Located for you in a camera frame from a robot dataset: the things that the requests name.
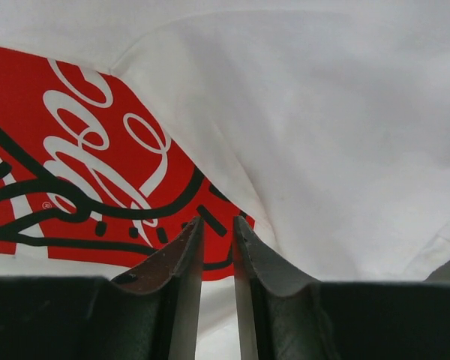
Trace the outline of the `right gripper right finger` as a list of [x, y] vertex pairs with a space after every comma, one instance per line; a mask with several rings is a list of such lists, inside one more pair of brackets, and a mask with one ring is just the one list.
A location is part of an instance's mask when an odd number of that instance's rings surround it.
[[317, 280], [239, 216], [232, 253], [243, 359], [450, 359], [450, 283]]

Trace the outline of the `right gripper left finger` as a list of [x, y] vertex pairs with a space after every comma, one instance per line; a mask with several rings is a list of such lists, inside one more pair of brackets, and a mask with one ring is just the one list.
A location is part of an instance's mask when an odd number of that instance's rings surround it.
[[0, 359], [193, 359], [204, 223], [103, 277], [0, 277]]

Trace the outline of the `white t-shirt red print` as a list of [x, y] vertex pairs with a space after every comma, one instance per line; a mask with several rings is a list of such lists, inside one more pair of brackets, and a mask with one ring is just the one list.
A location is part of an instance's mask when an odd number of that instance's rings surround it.
[[0, 1], [0, 275], [102, 275], [233, 218], [322, 281], [450, 261], [450, 1]]

